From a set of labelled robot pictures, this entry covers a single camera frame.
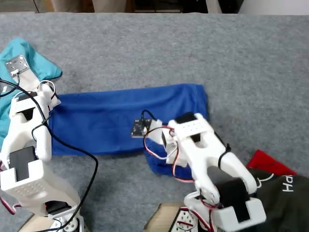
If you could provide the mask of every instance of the dark green cloth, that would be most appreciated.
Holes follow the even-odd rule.
[[[309,232],[309,179],[300,175],[271,177],[271,173],[258,169],[249,171],[261,185],[255,197],[262,201],[267,220],[243,231]]]

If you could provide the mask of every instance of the teal cloth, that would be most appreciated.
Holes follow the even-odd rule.
[[[5,67],[5,63],[18,55],[24,55],[31,70],[39,80],[48,80],[61,76],[62,71],[55,64],[47,60],[45,57],[37,53],[33,47],[24,39],[16,38],[9,42],[7,47],[0,53],[0,78],[16,84]],[[0,99],[0,148],[3,140],[7,135],[10,118],[9,111],[12,97],[18,93],[13,93]]]

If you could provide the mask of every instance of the gray felt surface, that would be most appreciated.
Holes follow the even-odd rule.
[[[203,84],[211,123],[242,162],[261,149],[309,176],[308,28],[308,16],[4,14],[0,49],[28,40],[63,70],[58,93]],[[160,202],[194,189],[151,173],[141,154],[99,161],[82,209],[94,232],[140,232]],[[82,194],[94,164],[54,157],[51,166]],[[0,207],[0,231],[28,216]]]

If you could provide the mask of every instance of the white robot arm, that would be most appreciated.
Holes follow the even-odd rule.
[[[153,120],[150,130],[160,126],[162,126],[161,121]],[[257,185],[255,179],[231,152],[229,146],[225,147],[221,139],[201,114],[186,114],[178,120],[170,121],[168,126],[172,128],[173,134],[169,130],[162,129],[153,131],[153,134],[150,133],[148,137],[156,143],[165,146],[166,152],[171,154],[166,159],[166,163],[169,164],[175,161],[176,155],[171,152],[173,150],[173,144],[175,141],[177,142],[179,153],[176,165],[185,167],[189,164],[197,190],[187,195],[184,199],[184,204],[189,210],[194,210],[202,219],[209,222],[210,212],[205,206],[218,205],[224,201],[224,196],[220,195],[218,187],[212,183],[207,175],[208,167],[215,166],[230,176],[238,177],[238,180],[242,180],[237,183],[232,183],[232,186],[237,188],[240,186],[241,188],[241,185],[244,185],[244,190],[241,194],[244,194],[247,198],[244,198],[242,203],[245,205],[249,217],[239,220],[239,216],[233,205],[225,202],[226,205],[223,205],[223,207],[212,209],[211,219],[213,224],[221,230],[233,232],[262,223],[266,220],[261,201],[249,197],[249,194],[256,192]]]
[[[42,81],[29,93],[38,102],[46,120],[58,104],[55,86]],[[15,197],[30,212],[57,219],[65,224],[80,203],[76,190],[64,179],[56,176],[46,165],[51,159],[51,135],[37,105],[27,95],[17,94],[11,101],[11,123],[3,141],[0,159],[6,170],[0,172],[1,190]],[[84,220],[79,212],[63,229],[55,221],[52,228],[59,232],[84,232]]]

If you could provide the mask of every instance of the blue cloth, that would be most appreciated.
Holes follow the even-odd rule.
[[[67,143],[95,155],[117,154],[143,150],[141,138],[131,138],[135,119],[143,109],[168,122],[188,112],[207,117],[207,97],[202,85],[180,84],[165,87],[128,89],[59,95],[61,104],[54,108],[49,125]],[[150,143],[158,155],[165,156],[162,146]],[[81,155],[53,139],[53,155]],[[170,174],[170,165],[146,154],[151,169]],[[189,168],[180,177],[189,177]]]
[[[5,63],[21,54],[24,55],[31,70],[39,80],[53,79],[61,76],[62,71],[60,68],[37,53],[27,41],[22,38],[16,38],[10,41],[7,47],[0,53],[1,79],[16,84],[16,81],[12,79],[10,73],[7,71]],[[2,147],[3,140],[7,135],[10,125],[9,111],[11,100],[18,92],[19,90],[15,90],[13,93],[0,99],[0,148]]]

